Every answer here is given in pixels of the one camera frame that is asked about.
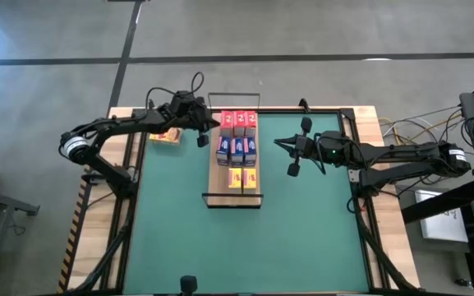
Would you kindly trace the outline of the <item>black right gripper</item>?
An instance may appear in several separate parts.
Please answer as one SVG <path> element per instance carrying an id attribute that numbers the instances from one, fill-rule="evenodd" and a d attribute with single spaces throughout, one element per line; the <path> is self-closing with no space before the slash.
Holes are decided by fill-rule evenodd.
<path id="1" fill-rule="evenodd" d="M 343 161 L 343 144 L 336 138 L 324 132 L 316 133 L 313 138 L 307 135 L 311 131 L 312 121 L 308 117 L 301 120 L 302 134 L 296 134 L 289 138 L 274 139 L 278 146 L 289 151 L 294 161 L 288 166 L 288 175 L 297 177 L 300 171 L 301 159 L 313 162 L 322 174 L 326 174 L 324 164 L 340 165 Z"/>

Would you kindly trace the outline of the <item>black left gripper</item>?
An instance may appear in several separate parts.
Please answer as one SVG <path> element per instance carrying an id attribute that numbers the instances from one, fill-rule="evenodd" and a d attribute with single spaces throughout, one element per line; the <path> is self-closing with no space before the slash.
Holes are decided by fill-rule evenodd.
<path id="1" fill-rule="evenodd" d="M 171 127 L 198 131 L 199 136 L 196 139 L 198 147 L 207 146 L 209 144 L 209 136 L 206 132 L 211 128 L 220 126 L 218 120 L 211 115 L 211 112 L 205 105 L 203 97 L 196 97 L 196 100 L 189 104 L 188 108 L 183 105 L 181 108 L 175 109 L 171 101 L 169 109 L 173 116 Z"/>

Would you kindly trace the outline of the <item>yellow Corn Pops cereal box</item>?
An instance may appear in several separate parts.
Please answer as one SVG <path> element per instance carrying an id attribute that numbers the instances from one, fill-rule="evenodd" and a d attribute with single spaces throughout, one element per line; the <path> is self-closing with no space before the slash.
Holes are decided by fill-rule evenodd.
<path id="1" fill-rule="evenodd" d="M 228 187 L 230 189 L 242 188 L 242 168 L 228 169 Z"/>
<path id="2" fill-rule="evenodd" d="M 177 127 L 172 127 L 167 130 L 165 133 L 161 134 L 150 134 L 149 140 L 157 144 L 167 144 L 167 145 L 176 145 L 178 146 L 181 142 L 182 129 Z"/>
<path id="3" fill-rule="evenodd" d="M 242 170 L 242 186 L 244 189 L 257 189 L 257 173 L 255 168 Z"/>

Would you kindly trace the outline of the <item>black desk beam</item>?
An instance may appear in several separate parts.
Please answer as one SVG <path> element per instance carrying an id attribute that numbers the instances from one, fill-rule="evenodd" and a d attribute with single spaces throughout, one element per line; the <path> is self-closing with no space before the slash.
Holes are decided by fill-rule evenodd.
<path id="1" fill-rule="evenodd" d="M 408 206 L 401 213 L 404 223 L 408 224 L 466 206 L 474 206 L 474 181 Z"/>

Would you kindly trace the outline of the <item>wooden shelf black metal frame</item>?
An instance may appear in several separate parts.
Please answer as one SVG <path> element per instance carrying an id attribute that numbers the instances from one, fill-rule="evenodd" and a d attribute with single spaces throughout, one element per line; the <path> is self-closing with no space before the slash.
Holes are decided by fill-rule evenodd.
<path id="1" fill-rule="evenodd" d="M 215 149 L 217 148 L 220 135 L 220 126 L 214 128 L 210 134 L 209 147 L 209 178 L 207 192 L 202 194 L 205 204 L 209 208 L 261 208 L 264 194 L 260 190 L 260 153 L 259 153 L 259 133 L 258 133 L 258 111 L 260 108 L 259 93 L 235 93 L 235 92 L 211 92 L 208 94 L 208 103 L 214 118 L 220 122 L 220 114 L 223 110 L 230 111 L 256 111 L 257 127 L 255 138 L 257 159 L 254 167 L 231 166 L 231 155 L 229 155 L 229 166 L 217 164 Z M 255 168 L 257 173 L 257 189 L 230 189 L 228 187 L 229 168 Z"/>

